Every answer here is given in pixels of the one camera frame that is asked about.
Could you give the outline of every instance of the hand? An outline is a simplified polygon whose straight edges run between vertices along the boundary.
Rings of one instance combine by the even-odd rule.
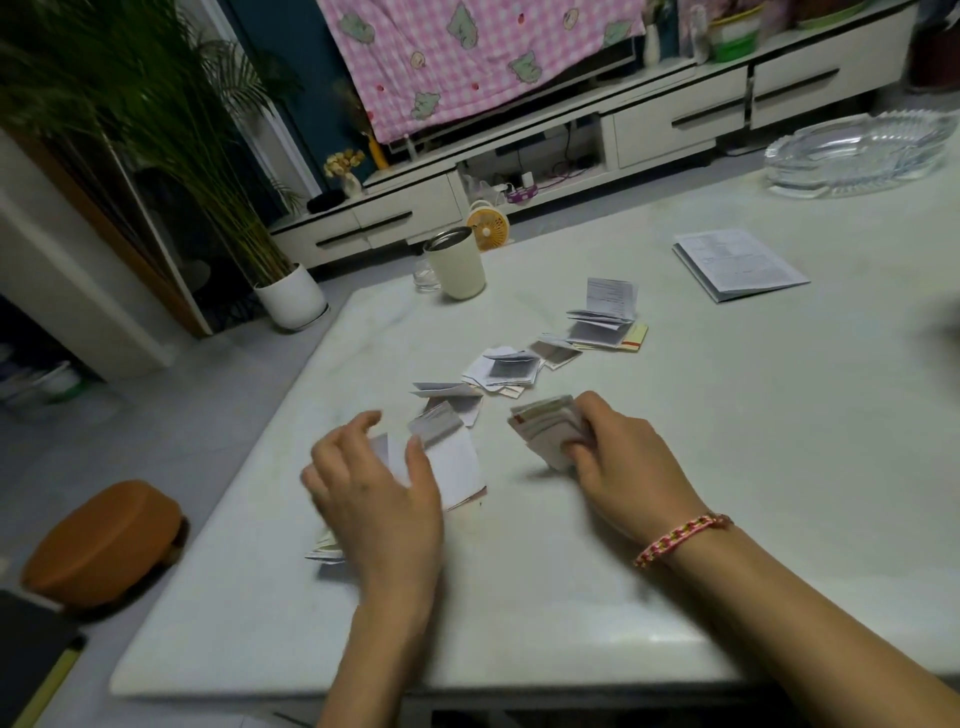
[[[419,438],[407,443],[410,488],[373,452],[367,430],[379,412],[363,412],[311,450],[300,480],[360,577],[361,604],[429,614],[442,565],[440,490]]]
[[[680,464],[646,420],[612,409],[596,392],[576,400],[596,449],[568,443],[580,487],[617,530],[642,546],[707,512]]]

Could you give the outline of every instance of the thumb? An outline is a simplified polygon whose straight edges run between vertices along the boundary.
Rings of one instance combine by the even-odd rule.
[[[407,441],[407,450],[404,454],[407,473],[410,475],[410,489],[419,496],[436,500],[439,508],[440,488],[437,487],[437,479],[433,476],[430,460],[423,451],[423,441],[416,435],[411,437]]]
[[[564,452],[577,468],[577,479],[580,481],[580,487],[584,493],[593,497],[599,491],[602,482],[600,463],[597,461],[593,450],[583,443],[567,443],[564,446]]]

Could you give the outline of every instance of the purple power strip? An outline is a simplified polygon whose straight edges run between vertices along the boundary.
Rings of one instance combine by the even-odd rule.
[[[506,198],[508,203],[519,205],[520,203],[525,203],[536,194],[537,186],[534,184],[532,187],[522,187],[515,189],[513,192],[508,192]]]

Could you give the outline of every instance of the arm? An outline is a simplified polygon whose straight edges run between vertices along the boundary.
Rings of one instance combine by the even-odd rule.
[[[407,444],[411,487],[373,453],[358,415],[312,450],[300,476],[360,580],[360,604],[318,728],[390,725],[416,661],[440,576],[440,492],[420,440]]]
[[[577,399],[597,447],[571,443],[581,489],[642,546],[707,507],[645,420],[598,395]],[[746,640],[820,725],[960,725],[960,696],[831,603],[735,526],[690,538],[663,559]]]

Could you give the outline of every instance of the pink and yellow bracelet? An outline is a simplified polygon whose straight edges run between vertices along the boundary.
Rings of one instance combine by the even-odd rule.
[[[730,516],[724,516],[722,513],[707,512],[699,519],[687,521],[680,528],[674,528],[670,533],[661,536],[648,547],[644,548],[637,556],[634,565],[640,569],[646,569],[654,561],[664,556],[674,548],[682,544],[691,536],[695,536],[708,528],[726,528],[733,525]]]

